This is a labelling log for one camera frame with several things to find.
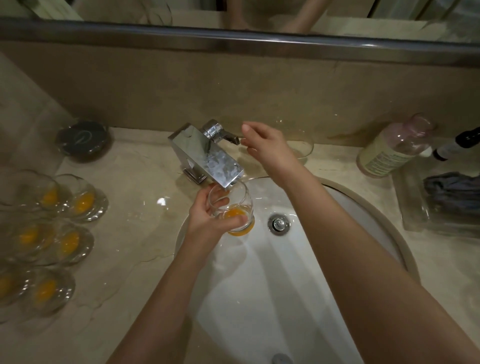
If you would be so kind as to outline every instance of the person's left hand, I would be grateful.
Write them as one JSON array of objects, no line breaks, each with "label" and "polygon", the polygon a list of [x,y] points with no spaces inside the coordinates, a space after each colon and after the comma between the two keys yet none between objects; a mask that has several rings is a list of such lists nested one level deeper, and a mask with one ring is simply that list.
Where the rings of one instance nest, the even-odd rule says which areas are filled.
[{"label": "person's left hand", "polygon": [[[208,194],[215,186],[215,183],[198,191],[195,201],[190,207],[190,221],[183,240],[181,249],[184,254],[194,258],[202,266],[210,252],[215,248],[224,233],[239,228],[247,222],[247,216],[238,215],[232,218],[212,218],[212,207],[208,202]],[[214,204],[214,207],[224,206],[228,203],[228,192],[219,190],[212,200],[215,201],[224,196]]]}]

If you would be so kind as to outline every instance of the pink bottle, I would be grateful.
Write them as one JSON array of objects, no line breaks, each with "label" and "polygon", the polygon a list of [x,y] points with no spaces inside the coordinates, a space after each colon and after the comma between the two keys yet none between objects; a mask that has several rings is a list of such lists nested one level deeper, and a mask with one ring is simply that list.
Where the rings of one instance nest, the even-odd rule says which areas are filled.
[{"label": "pink bottle", "polygon": [[425,137],[434,128],[435,124],[421,113],[404,123],[388,125],[360,151],[358,168],[368,177],[387,176],[430,146]]}]

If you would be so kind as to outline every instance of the countertop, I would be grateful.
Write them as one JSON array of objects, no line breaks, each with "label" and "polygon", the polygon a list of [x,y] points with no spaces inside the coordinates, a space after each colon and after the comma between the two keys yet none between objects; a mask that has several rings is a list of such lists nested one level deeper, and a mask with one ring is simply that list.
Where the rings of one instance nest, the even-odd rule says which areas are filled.
[{"label": "countertop", "polygon": [[[66,158],[57,172],[85,178],[110,202],[105,216],[85,225],[96,241],[88,258],[71,268],[73,299],[51,319],[2,325],[0,362],[104,363],[173,259],[178,231],[199,187],[181,172],[170,133],[112,132],[115,141],[101,159],[78,164]],[[248,177],[266,175],[244,147],[222,146]],[[410,250],[422,285],[480,346],[480,240],[405,231],[391,178],[361,174],[358,151],[315,145],[305,166],[361,196],[388,219],[403,238],[403,249]],[[172,362],[232,362],[196,323],[185,327],[169,354]]]}]

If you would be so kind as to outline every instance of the mirror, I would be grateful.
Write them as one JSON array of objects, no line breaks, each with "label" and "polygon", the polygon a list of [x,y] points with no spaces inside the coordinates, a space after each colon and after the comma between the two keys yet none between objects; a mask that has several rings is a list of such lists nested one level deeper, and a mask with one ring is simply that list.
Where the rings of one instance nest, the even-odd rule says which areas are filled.
[{"label": "mirror", "polygon": [[480,0],[1,0],[1,17],[473,43]]}]

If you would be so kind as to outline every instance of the backsplash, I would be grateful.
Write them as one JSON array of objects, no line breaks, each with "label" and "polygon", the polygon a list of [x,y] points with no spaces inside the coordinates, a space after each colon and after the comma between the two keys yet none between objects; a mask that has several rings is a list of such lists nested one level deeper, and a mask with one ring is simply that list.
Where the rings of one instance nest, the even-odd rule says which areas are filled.
[{"label": "backsplash", "polygon": [[451,137],[480,120],[480,70],[205,52],[0,42],[71,114],[174,131],[211,118],[283,120],[317,143],[364,146],[391,120],[423,111]]},{"label": "backsplash", "polygon": [[53,174],[55,134],[72,117],[0,52],[0,166]]}]

